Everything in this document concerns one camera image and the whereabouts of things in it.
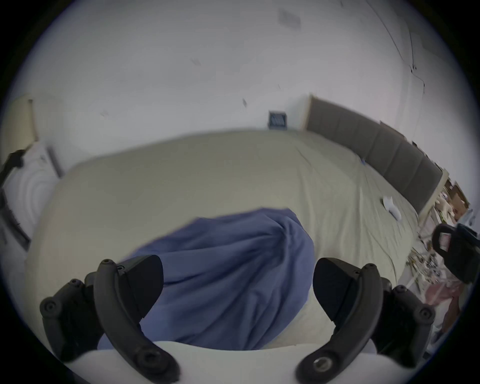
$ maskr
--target screw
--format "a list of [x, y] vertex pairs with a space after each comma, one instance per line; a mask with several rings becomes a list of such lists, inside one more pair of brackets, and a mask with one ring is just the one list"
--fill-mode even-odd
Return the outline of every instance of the screw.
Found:
[[317, 372], [327, 372], [333, 366], [333, 361], [331, 358], [326, 356], [319, 357], [313, 362], [313, 369]]
[[423, 317], [425, 320], [428, 320], [431, 318], [432, 312], [427, 308], [422, 308], [420, 310], [420, 316]]
[[45, 309], [47, 310], [47, 312], [54, 311], [56, 307], [57, 307], [57, 305], [55, 304], [54, 301], [47, 301], [45, 303]]

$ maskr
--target bed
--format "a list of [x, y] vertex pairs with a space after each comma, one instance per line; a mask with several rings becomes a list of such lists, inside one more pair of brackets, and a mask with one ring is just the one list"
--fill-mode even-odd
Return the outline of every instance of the bed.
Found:
[[[300, 131], [208, 133], [90, 160], [60, 181], [42, 215], [26, 261], [25, 319], [48, 347], [38, 306], [71, 278], [196, 217], [259, 207], [290, 208], [317, 259], [375, 263], [395, 284], [445, 175], [393, 129], [314, 97]], [[266, 348], [323, 344], [333, 329], [311, 289]]]

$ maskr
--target scuff mark on wall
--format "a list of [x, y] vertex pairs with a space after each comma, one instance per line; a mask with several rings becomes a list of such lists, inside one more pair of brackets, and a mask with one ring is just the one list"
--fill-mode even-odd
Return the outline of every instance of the scuff mark on wall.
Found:
[[301, 19], [283, 8], [278, 9], [278, 22], [287, 28], [301, 30]]

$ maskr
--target cardboard box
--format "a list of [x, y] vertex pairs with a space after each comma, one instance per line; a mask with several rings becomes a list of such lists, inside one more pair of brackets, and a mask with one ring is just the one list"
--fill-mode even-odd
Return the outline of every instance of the cardboard box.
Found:
[[465, 202], [462, 201], [458, 193], [456, 193], [449, 201], [450, 205], [453, 208], [455, 214], [455, 220], [458, 221], [463, 214], [467, 211], [467, 207], [465, 207]]

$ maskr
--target pink cloth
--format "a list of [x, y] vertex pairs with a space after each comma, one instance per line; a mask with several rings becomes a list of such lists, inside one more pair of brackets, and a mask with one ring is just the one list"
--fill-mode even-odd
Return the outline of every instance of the pink cloth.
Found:
[[450, 287], [447, 287], [446, 283], [437, 283], [430, 285], [425, 292], [426, 304], [435, 306], [440, 304], [444, 300], [460, 296], [461, 285], [461, 281], [452, 282]]

